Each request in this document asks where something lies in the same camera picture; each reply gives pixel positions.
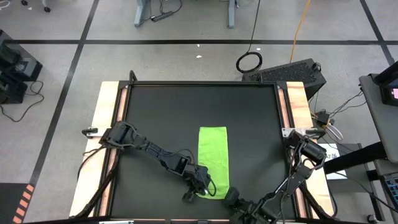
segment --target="white cable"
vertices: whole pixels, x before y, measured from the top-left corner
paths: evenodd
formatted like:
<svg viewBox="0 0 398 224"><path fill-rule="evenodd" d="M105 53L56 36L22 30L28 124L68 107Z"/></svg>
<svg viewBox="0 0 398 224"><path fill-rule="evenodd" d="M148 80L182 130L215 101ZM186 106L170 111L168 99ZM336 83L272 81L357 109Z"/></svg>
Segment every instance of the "white cable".
<svg viewBox="0 0 398 224"><path fill-rule="evenodd" d="M336 136L336 138L338 138L340 141L341 141L341 138L339 137L339 136L337 136L337 134L332 130L332 129L330 129L329 127L326 127L334 136Z"/></svg>
<svg viewBox="0 0 398 224"><path fill-rule="evenodd" d="M333 126L332 124L329 124L329 126L334 128L339 133L339 135L341 136L341 140L344 139L343 134L335 126Z"/></svg>

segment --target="desk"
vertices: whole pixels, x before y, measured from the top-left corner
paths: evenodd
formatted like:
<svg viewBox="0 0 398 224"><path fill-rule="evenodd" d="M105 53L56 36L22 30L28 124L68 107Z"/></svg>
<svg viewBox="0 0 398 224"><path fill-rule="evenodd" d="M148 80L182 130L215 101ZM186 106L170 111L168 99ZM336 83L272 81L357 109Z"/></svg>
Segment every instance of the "desk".
<svg viewBox="0 0 398 224"><path fill-rule="evenodd" d="M140 27L144 18L144 11L150 0L137 0L136 18L134 19L134 26ZM228 0L228 28L232 29L235 26L235 4L236 0Z"/></svg>
<svg viewBox="0 0 398 224"><path fill-rule="evenodd" d="M123 109L125 107L127 89L123 88L118 90L119 82L103 82L101 90L99 93L95 115L93 118L92 126L107 128L111 125L112 117L115 116L117 120L122 120ZM120 93L120 100L116 102L116 95ZM296 127L298 128L309 128L312 126L312 120L310 117L310 111L308 108L307 98L305 95L303 83L299 82L288 82L287 91L285 93L289 96L289 102L285 101L285 96L283 90L279 89L279 100L280 107L282 111L282 116L285 127L289 127L289 122L287 115L289 108L291 108L292 119ZM118 105L118 110L115 111L115 105ZM94 148L98 148L99 138L93 138L88 140L86 151ZM109 157L108 170L113 164L114 151L111 151L111 156ZM81 170L80 178L77 183L75 196L72 203L72 208L70 215L76 215L90 200L91 196L98 188L101 172L103 167L105 157L105 151L100 151L95 156L93 156ZM316 198L318 203L323 207L323 209L329 213L333 214L333 207L331 205L331 200L328 192L328 186L326 183L326 177L323 169L315 171L311 178L307 180L307 187L309 191ZM109 188L103 194L101 199L101 208L98 211L99 215L106 215L106 209L108 206L109 199ZM297 207L298 216L307 217L305 211L305 204L300 192L297 192Z"/></svg>

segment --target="black table surface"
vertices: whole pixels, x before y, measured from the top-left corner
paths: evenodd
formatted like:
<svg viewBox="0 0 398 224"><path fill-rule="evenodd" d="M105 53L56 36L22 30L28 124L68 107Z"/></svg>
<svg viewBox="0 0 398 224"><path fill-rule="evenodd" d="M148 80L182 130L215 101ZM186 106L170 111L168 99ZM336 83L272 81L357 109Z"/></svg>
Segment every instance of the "black table surface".
<svg viewBox="0 0 398 224"><path fill-rule="evenodd" d="M200 127L225 126L229 185L257 202L287 177L287 162L273 86L135 86L126 121L165 150L198 154ZM228 219L220 200L196 198L181 177L139 151L122 155L111 215L115 218ZM292 199L286 219L294 219Z"/></svg>
<svg viewBox="0 0 398 224"><path fill-rule="evenodd" d="M372 81L372 77L360 77L359 82L387 158L391 162L398 162L398 106L385 105L381 101L380 88Z"/></svg>

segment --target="green towel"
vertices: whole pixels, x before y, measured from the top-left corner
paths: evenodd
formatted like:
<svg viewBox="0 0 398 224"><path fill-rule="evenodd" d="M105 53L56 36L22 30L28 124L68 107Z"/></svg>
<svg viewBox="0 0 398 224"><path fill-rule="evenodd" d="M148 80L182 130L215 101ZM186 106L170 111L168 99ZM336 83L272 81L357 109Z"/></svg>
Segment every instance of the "green towel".
<svg viewBox="0 0 398 224"><path fill-rule="evenodd" d="M228 138L226 127L205 128L199 130L198 164L207 166L208 173L216 185L217 192L214 197L209 194L199 195L208 199L224 199L229 189L229 166L228 166ZM213 194L214 187L210 183L210 193Z"/></svg>

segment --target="wooden table frame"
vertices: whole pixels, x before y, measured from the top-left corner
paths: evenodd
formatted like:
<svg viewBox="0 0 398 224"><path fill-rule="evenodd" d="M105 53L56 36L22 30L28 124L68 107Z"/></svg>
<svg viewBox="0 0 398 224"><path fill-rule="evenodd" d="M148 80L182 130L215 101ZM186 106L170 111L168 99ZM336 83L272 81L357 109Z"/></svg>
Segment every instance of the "wooden table frame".
<svg viewBox="0 0 398 224"><path fill-rule="evenodd" d="M294 124L294 127L296 128L311 128L313 126L310 110L308 108L307 97L305 95L302 82L287 82L286 90L279 88L278 94L280 110L285 128L292 127L293 125L291 124ZM103 82L99 91L92 126L96 128L108 128L111 126L112 120L115 119L116 121L121 121L125 116L123 111L125 111L128 96L129 93L126 87L119 89L119 82ZM85 152L99 148L99 140L100 137L89 139ZM115 149L108 151L109 160L107 162L108 164L105 164L108 171L113 165L115 155ZM105 161L106 151L102 150L90 158L83 166L76 186L75 196L73 198L72 207L70 210L70 216L79 213L99 187L101 175L103 175ZM323 169L314 171L312 176L306 181L306 185L307 189L311 192L319 205L322 206L324 211L326 211L329 215L333 214L333 206L331 204L326 176ZM100 209L97 210L99 216L104 216L107 214L110 198L109 194L111 192L110 186L111 184L108 185L102 196ZM297 215L299 217L309 218L308 214L311 214L313 218L317 218L315 213L306 211L305 201L300 190L296 191L296 201L298 210ZM90 216L93 216L94 211L95 209L90 213Z"/></svg>

